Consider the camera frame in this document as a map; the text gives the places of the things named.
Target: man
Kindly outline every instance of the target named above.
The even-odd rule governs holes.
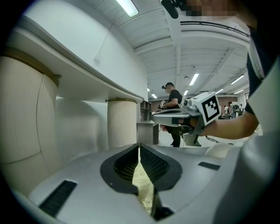
[[[241,115],[242,115],[244,113],[244,109],[243,109],[242,104],[240,104],[240,111],[241,111]]]
[[[226,105],[224,106],[224,116],[228,119],[228,107]]]
[[[164,106],[167,110],[170,109],[179,109],[179,104],[182,102],[182,95],[179,93],[178,90],[175,89],[174,84],[171,82],[168,82],[165,85],[165,92],[169,93],[169,100],[168,103],[165,103]],[[171,133],[171,127],[168,126],[161,126],[163,128],[163,131],[168,131]],[[173,147],[180,147],[181,142],[181,136],[171,133],[173,138],[173,143],[171,144]]]
[[[231,101],[228,102],[228,111],[229,111],[229,116],[230,119],[234,118],[234,111],[233,111],[233,104]]]
[[[265,78],[268,75],[280,52],[279,37],[275,34],[274,22],[277,20],[271,18],[279,14],[277,13],[277,7],[273,7],[269,2],[256,3],[251,0],[186,0],[186,4],[193,11],[201,11],[203,16],[225,18],[236,16],[247,24],[261,63],[263,76]],[[249,96],[251,96],[262,83],[263,78],[258,77],[255,73],[249,55],[247,57],[247,69]],[[190,124],[195,127],[197,120],[192,119]],[[247,103],[242,116],[231,120],[217,119],[205,128],[202,136],[211,135],[225,139],[240,139],[252,135],[258,124],[252,108]]]

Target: black cap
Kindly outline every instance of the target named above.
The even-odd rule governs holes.
[[[165,86],[173,86],[174,87],[174,84],[172,82],[168,82]]]

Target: floor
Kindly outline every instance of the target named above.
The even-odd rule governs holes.
[[[256,131],[254,132],[253,135],[251,136],[255,136],[255,135],[262,135],[262,129],[261,126],[259,125],[256,129]],[[242,138],[242,139],[237,139],[237,140],[228,140],[228,139],[223,139],[223,138],[216,138],[213,136],[209,136],[210,138],[213,138],[219,142],[222,143],[232,143],[235,146],[242,146],[244,144],[244,142],[250,138]],[[170,146],[171,147],[171,143],[173,142],[172,136],[171,134],[169,134],[168,132],[163,132],[162,130],[160,130],[159,132],[159,144],[161,146]],[[203,137],[198,137],[198,142],[201,144],[201,147],[211,147],[213,145],[215,145],[216,143],[213,141],[208,140],[205,136]],[[180,143],[180,147],[189,147],[185,145],[185,142],[183,141],[183,139],[181,139],[181,143]]]

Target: black t-shirt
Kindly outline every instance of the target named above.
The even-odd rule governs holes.
[[[266,76],[269,73],[269,70],[271,69],[277,55],[279,54],[279,36],[275,30],[276,21],[270,16],[277,15],[271,11],[275,11],[277,7],[273,7],[269,3],[256,4],[256,2],[252,0],[243,0],[242,2],[257,17],[257,31],[250,29],[250,33],[262,64],[264,76]],[[249,55],[247,56],[247,69],[249,76],[250,97],[262,82],[255,74]],[[248,103],[245,107],[245,110],[251,114],[254,114]]]
[[[179,93],[178,90],[174,89],[170,92],[170,95],[169,95],[169,101],[168,102],[171,102],[172,99],[178,99],[178,103],[180,104],[182,102],[182,95]],[[179,109],[179,105],[175,105],[173,107],[167,107],[167,110],[170,110],[170,109]]]

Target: ceiling beam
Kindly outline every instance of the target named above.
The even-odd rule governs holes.
[[[213,40],[214,42],[218,42],[221,45],[228,46],[230,48],[240,48],[247,47],[249,49],[249,39],[244,40],[239,37],[235,37],[226,33],[218,33],[214,31],[183,31],[182,32],[182,44],[188,44],[190,38],[195,38],[197,41],[203,41],[207,39],[207,41]]]
[[[195,90],[195,92],[201,91],[201,89],[208,83],[210,80],[221,70],[221,68],[225,65],[225,63],[228,61],[228,59],[231,57],[231,55],[234,52],[234,48],[229,48],[227,52],[225,53],[224,57],[218,64],[218,66],[212,71],[212,73],[206,78],[206,80]]]
[[[240,90],[240,89],[242,89],[244,87],[247,88],[248,85],[249,85],[249,80],[247,80],[246,82],[244,82],[244,83],[242,83],[242,84],[240,84],[240,85],[238,85],[238,86],[236,86],[236,87],[234,87],[234,88],[232,88],[230,90],[227,90],[227,92],[228,93],[234,93],[235,91],[238,91],[238,90]]]
[[[243,93],[248,93],[249,91],[250,91],[250,88],[248,87],[248,88],[244,89]]]
[[[181,45],[176,46],[176,75],[180,74],[181,68]]]
[[[170,36],[173,45],[181,45],[181,25],[179,18],[172,19],[170,14],[164,9],[164,14],[167,20],[168,28],[170,31]]]
[[[176,46],[176,83],[175,87],[178,88],[179,76],[181,69],[181,45]]]
[[[172,74],[173,76],[175,75],[175,68],[176,67],[171,67],[171,68],[159,68],[155,71],[152,72],[148,72],[147,75],[148,76],[155,76],[155,75],[159,75],[161,76],[162,74]]]
[[[181,32],[181,34],[182,37],[180,42],[182,44],[188,44],[189,38],[199,38],[198,41],[203,41],[204,39],[207,39],[207,41],[209,41],[209,39],[217,41],[218,39],[221,44],[223,43],[225,46],[229,46],[230,48],[240,48],[244,46],[249,48],[249,42],[227,34],[216,33],[212,31],[185,31]],[[147,44],[143,44],[142,46],[135,48],[134,51],[137,55],[139,55],[151,50],[155,50],[157,48],[173,45],[174,43],[177,43],[177,41],[173,41],[172,37],[161,40],[149,41]]]
[[[155,9],[155,10],[151,10],[151,11],[149,11],[149,12],[146,12],[146,13],[142,13],[142,14],[140,14],[140,15],[137,15],[137,16],[133,16],[132,18],[130,18],[129,20],[127,20],[127,21],[125,21],[124,23],[122,23],[121,25],[119,25],[119,26],[117,26],[117,28],[122,28],[122,26],[125,26],[125,25],[127,25],[127,24],[129,24],[129,23],[131,23],[131,22],[133,22],[133,21],[135,21],[135,20],[137,20],[137,19],[141,19],[141,18],[147,18],[148,17],[148,15],[152,15],[152,14],[154,14],[155,12],[160,12],[160,11],[162,11],[163,10],[163,7],[162,8],[158,8],[158,9]]]
[[[157,41],[145,44],[141,47],[136,48],[134,51],[137,55],[139,55],[139,54],[143,54],[148,51],[151,51],[151,50],[155,50],[157,48],[166,47],[166,46],[170,46],[170,45],[172,45],[171,38],[166,38],[166,39],[157,40]]]
[[[247,70],[247,67],[245,67],[245,68],[242,69],[240,72],[238,72],[234,77],[231,77],[227,82],[225,82],[223,85],[221,85],[221,86],[219,86],[219,87],[213,89],[211,92],[216,92],[216,91],[218,91],[218,90],[220,90],[220,89],[225,88],[226,86],[230,85],[231,82],[232,82],[234,79],[236,79],[237,77],[243,75],[243,74],[246,73],[247,71],[248,71],[248,70]]]
[[[155,81],[155,80],[159,80],[159,79],[166,79],[166,78],[174,78],[174,75],[161,75],[161,76],[154,76],[151,78],[148,78],[148,81]]]

